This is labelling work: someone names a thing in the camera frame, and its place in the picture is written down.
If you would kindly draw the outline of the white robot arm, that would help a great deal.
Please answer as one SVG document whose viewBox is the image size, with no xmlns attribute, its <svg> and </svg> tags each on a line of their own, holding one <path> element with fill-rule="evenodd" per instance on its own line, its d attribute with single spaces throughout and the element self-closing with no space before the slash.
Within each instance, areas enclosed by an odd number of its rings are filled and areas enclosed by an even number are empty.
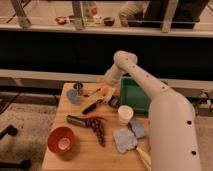
<svg viewBox="0 0 213 171">
<path fill-rule="evenodd" d="M 115 85 L 128 73 L 151 99 L 149 143 L 151 171 L 202 171 L 195 129 L 195 109 L 189 100 L 137 65 L 137 56 L 117 51 L 105 73 Z"/>
</svg>

